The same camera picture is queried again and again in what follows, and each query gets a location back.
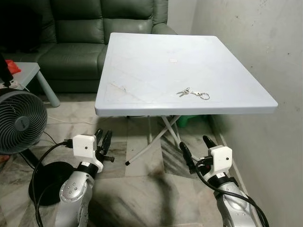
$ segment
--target red object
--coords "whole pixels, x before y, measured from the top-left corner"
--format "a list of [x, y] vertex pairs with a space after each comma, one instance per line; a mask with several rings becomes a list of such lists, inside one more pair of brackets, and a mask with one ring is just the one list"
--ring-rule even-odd
[[9, 67], [9, 71], [12, 75], [17, 72], [21, 72], [21, 69], [18, 68], [18, 66], [15, 64], [15, 62], [13, 60], [5, 60], [5, 61]]

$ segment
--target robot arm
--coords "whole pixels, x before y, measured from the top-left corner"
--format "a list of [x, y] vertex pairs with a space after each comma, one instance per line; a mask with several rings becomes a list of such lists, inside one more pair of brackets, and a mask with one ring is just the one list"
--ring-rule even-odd
[[[233, 177], [228, 177], [227, 172], [232, 166], [232, 150], [229, 147], [217, 146], [208, 137], [203, 137], [208, 146], [208, 156], [201, 158], [197, 162], [197, 174], [202, 177], [202, 181], [210, 184], [214, 188], [225, 192], [243, 196], [247, 195], [238, 188], [238, 184]], [[190, 154], [184, 143], [180, 144], [184, 156]], [[185, 158], [190, 172], [193, 172], [193, 161]], [[217, 200], [217, 207], [223, 219], [223, 227], [256, 227], [252, 205], [248, 202], [230, 195], [214, 192]]]
[[105, 135], [102, 146], [97, 144], [102, 130], [95, 135], [77, 135], [72, 139], [74, 156], [81, 162], [78, 168], [60, 189], [60, 203], [56, 216], [55, 227], [86, 227], [88, 207], [92, 198], [94, 178], [103, 170], [101, 161], [114, 161], [105, 156], [110, 145], [111, 132]]

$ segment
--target light blue side table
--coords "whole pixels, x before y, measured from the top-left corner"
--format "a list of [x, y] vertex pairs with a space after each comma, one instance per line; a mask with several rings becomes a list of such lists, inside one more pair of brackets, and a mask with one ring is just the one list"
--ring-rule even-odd
[[13, 75], [14, 80], [18, 82], [18, 86], [14, 87], [15, 89], [23, 90], [29, 82], [37, 77], [42, 90], [45, 92], [48, 100], [50, 101], [53, 107], [58, 107], [60, 101], [56, 94], [53, 92], [52, 88], [49, 86], [48, 82], [40, 72], [40, 67], [35, 62], [16, 62], [17, 66], [21, 69], [21, 72], [15, 73]]

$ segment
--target table leg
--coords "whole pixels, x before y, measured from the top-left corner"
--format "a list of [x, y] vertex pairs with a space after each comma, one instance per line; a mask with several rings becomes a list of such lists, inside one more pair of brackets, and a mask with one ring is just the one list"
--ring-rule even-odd
[[[175, 116], [171, 122], [169, 122], [169, 125], [173, 125], [180, 116]], [[146, 151], [148, 151], [149, 148], [151, 148], [151, 146], [158, 140], [161, 138], [161, 136], [164, 135], [164, 133], [168, 130], [167, 127], [165, 127], [157, 136], [156, 138], [153, 139], [153, 141], [147, 145], [143, 150], [141, 150], [138, 154], [136, 154], [133, 158], [131, 158], [129, 161], [125, 162], [125, 165], [130, 165], [133, 161], [135, 161], [140, 155], [144, 154]]]
[[178, 131], [177, 123], [175, 123], [173, 126], [174, 126], [174, 131], [176, 132], [176, 135], [177, 135], [178, 140], [181, 141], [181, 139], [180, 139], [180, 134], [179, 134], [179, 131]]
[[42, 90], [45, 92], [48, 100], [50, 101], [51, 105], [53, 107], [59, 106], [60, 105], [59, 99], [57, 98], [56, 94], [53, 92], [52, 88], [49, 86], [48, 82], [46, 81], [46, 79], [44, 78], [44, 76], [40, 71], [36, 74], [36, 77], [42, 87]]
[[[161, 117], [162, 117], [162, 120], [164, 121], [164, 123], [165, 123], [165, 125], [166, 125], [166, 128], [169, 130], [169, 132], [171, 133], [171, 135], [172, 135], [172, 137], [174, 138], [175, 142], [176, 142], [176, 143], [178, 144], [178, 146], [179, 146], [179, 144], [180, 144], [180, 142], [181, 142], [181, 139], [180, 139], [179, 134], [178, 134], [178, 135], [175, 134], [174, 130], [173, 130], [172, 127], [171, 127], [172, 124], [169, 123], [169, 121], [167, 120], [166, 116], [161, 116]], [[192, 159], [195, 160], [195, 161], [198, 161], [198, 160], [199, 160], [199, 159], [198, 159], [196, 156], [194, 156], [194, 155], [192, 155], [191, 157], [192, 157]]]
[[147, 142], [150, 144], [152, 141], [152, 125], [151, 125], [151, 117], [147, 116], [147, 123], [148, 123], [148, 138]]

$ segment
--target keys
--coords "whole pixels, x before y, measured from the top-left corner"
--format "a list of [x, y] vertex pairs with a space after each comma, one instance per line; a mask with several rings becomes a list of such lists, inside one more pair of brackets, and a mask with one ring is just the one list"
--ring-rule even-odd
[[205, 92], [198, 92], [198, 91], [190, 91], [190, 87], [186, 88], [185, 90], [183, 91], [180, 91], [177, 93], [178, 94], [181, 94], [179, 97], [183, 96], [183, 95], [187, 95], [187, 94], [193, 94], [195, 96], [199, 96], [201, 99], [204, 99], [204, 100], [208, 100], [210, 99], [210, 96], [209, 94], [205, 93]]
[[187, 95], [189, 93], [189, 89], [190, 89], [190, 87], [186, 88], [183, 91], [178, 92], [177, 95], [181, 94], [179, 97], [182, 97], [183, 95]]

